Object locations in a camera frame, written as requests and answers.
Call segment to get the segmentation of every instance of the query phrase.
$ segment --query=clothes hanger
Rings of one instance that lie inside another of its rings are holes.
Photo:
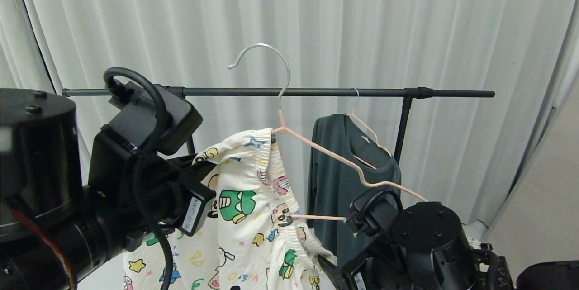
[[[418,194],[410,189],[407,189],[406,187],[403,187],[401,185],[393,183],[392,181],[379,181],[378,183],[368,183],[366,181],[366,179],[364,178],[364,172],[362,172],[362,169],[358,165],[356,165],[355,163],[351,162],[350,160],[348,160],[346,158],[343,158],[342,156],[335,154],[334,152],[331,152],[330,150],[327,150],[327,148],[324,148],[318,144],[315,144],[311,140],[308,140],[305,137],[302,137],[302,135],[289,129],[287,127],[287,125],[285,125],[284,113],[281,110],[281,97],[283,96],[285,90],[290,85],[290,80],[291,80],[290,64],[288,63],[288,61],[284,57],[284,55],[282,55],[277,49],[275,49],[274,47],[272,47],[268,44],[263,44],[263,43],[254,44],[254,45],[250,45],[250,46],[246,47],[244,50],[242,50],[239,53],[239,55],[237,56],[235,63],[229,65],[227,68],[232,69],[232,68],[236,67],[239,64],[239,61],[242,59],[243,55],[245,55],[245,53],[249,49],[252,49],[254,47],[266,47],[266,48],[269,48],[269,49],[275,51],[275,53],[277,53],[277,55],[279,55],[279,57],[281,57],[281,59],[284,61],[285,69],[287,71],[287,81],[285,83],[285,86],[281,89],[280,94],[277,95],[277,108],[278,108],[277,115],[279,116],[281,126],[276,128],[276,129],[271,130],[272,135],[275,133],[282,133],[282,134],[288,133],[291,136],[293,136],[294,138],[307,144],[308,146],[313,147],[316,150],[318,150],[324,154],[327,154],[328,156],[331,156],[332,158],[335,158],[339,162],[346,164],[346,166],[352,167],[358,173],[358,176],[360,177],[360,183],[362,183],[362,185],[364,185],[366,187],[378,187],[379,185],[390,185],[392,187],[396,187],[396,188],[400,189],[401,191],[405,191],[406,193],[413,195],[414,197],[418,197],[418,199],[420,199],[422,201],[425,201],[425,202],[427,201],[426,198],[424,198],[422,195],[420,195],[420,194]],[[306,219],[323,219],[323,220],[344,220],[344,218],[340,217],[340,216],[321,216],[321,215],[308,215],[308,214],[293,214],[292,217],[294,217],[294,218],[306,218]]]
[[[357,88],[353,88],[354,90],[356,90],[356,94],[358,95],[356,97],[356,103],[354,104],[354,107],[357,107],[358,105],[358,100],[360,100],[360,92],[358,92]],[[388,148],[386,148],[385,146],[380,145],[380,143],[378,143],[378,135],[376,135],[376,133],[368,126],[366,125],[366,123],[364,123],[364,121],[362,121],[362,119],[358,118],[358,116],[356,116],[356,114],[354,113],[354,107],[352,107],[352,113],[351,114],[346,114],[348,117],[354,117],[359,123],[362,124],[362,126],[366,127],[366,129],[368,131],[370,131],[373,135],[374,135],[374,142],[376,143],[376,145],[381,148],[382,150],[386,151],[388,153],[388,155],[390,157],[392,157],[392,153],[388,150]],[[356,159],[360,160],[362,163],[367,164],[366,162],[364,162],[363,160],[361,160],[360,158],[356,157]]]

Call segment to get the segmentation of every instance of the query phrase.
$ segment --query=metal hook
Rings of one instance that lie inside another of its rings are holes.
[[[277,49],[275,49],[274,47],[268,45],[268,44],[254,44],[254,45],[250,45],[249,47],[245,48],[244,50],[242,50],[239,55],[237,56],[237,59],[235,60],[235,63],[227,66],[228,69],[232,69],[234,67],[237,66],[237,64],[239,64],[239,61],[242,59],[243,55],[249,50],[252,49],[254,47],[266,47],[269,48],[273,51],[275,51],[277,53],[277,55],[279,55],[279,57],[281,57],[281,59],[283,59],[284,63],[285,63],[285,69],[287,70],[287,77],[288,80],[285,84],[285,86],[281,89],[280,94],[277,95],[277,108],[279,110],[281,110],[281,96],[283,96],[285,89],[288,88],[288,86],[290,85],[290,80],[291,80],[291,71],[290,71],[290,64],[288,63],[287,59],[284,57],[284,55],[282,55]]]
[[[356,90],[356,102],[354,103],[354,106],[352,107],[352,113],[354,113],[354,109],[358,107],[358,101],[360,100],[360,92],[358,92],[357,88],[352,88],[354,90]]]

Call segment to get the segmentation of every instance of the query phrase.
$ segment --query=clothing rack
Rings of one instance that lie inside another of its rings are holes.
[[[166,86],[171,92],[185,98],[187,96],[277,96],[281,88],[185,88],[182,86]],[[106,89],[62,89],[62,95],[71,96],[108,96]],[[399,131],[396,138],[394,158],[400,163],[404,136],[408,125],[408,115],[412,100],[427,98],[492,98],[494,91],[487,90],[433,90],[431,88],[403,88],[403,89],[354,89],[354,88],[288,88],[283,96],[353,96],[370,98],[403,98],[402,113],[400,115]],[[187,140],[187,151],[195,153],[193,137]]]

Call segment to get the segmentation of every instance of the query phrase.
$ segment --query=clothing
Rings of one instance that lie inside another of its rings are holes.
[[[363,133],[350,117],[335,114],[317,119],[312,141],[340,156],[358,164],[369,183],[392,181],[401,183],[401,173],[396,160]],[[354,155],[368,162],[370,168]],[[391,188],[400,194],[399,189]],[[360,183],[358,173],[350,166],[326,156],[312,148],[310,176],[308,181],[308,214],[345,216],[350,203],[362,195],[366,188]],[[337,265],[343,267],[372,242],[373,238],[353,232],[343,223],[327,220],[309,220],[322,245],[337,256]]]
[[[170,289],[316,289],[317,255],[333,256],[304,220],[291,218],[298,203],[271,129],[237,133],[195,158],[205,160],[217,164],[202,181],[217,197],[194,236],[168,236],[175,261]],[[133,288],[125,289],[157,290],[162,265],[154,239],[128,253],[126,282]]]

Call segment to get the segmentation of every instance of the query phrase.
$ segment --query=dark green shirt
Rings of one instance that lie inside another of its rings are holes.
[[[317,119],[312,141],[358,164],[369,183],[392,181],[400,185],[400,168],[395,159],[345,114]],[[354,155],[376,169],[362,164]],[[367,190],[354,169],[312,148],[308,214],[346,216],[350,203]],[[308,220],[308,226],[314,228],[322,245],[337,256],[338,267],[356,257],[373,240],[364,234],[354,237],[348,226],[338,221]]]

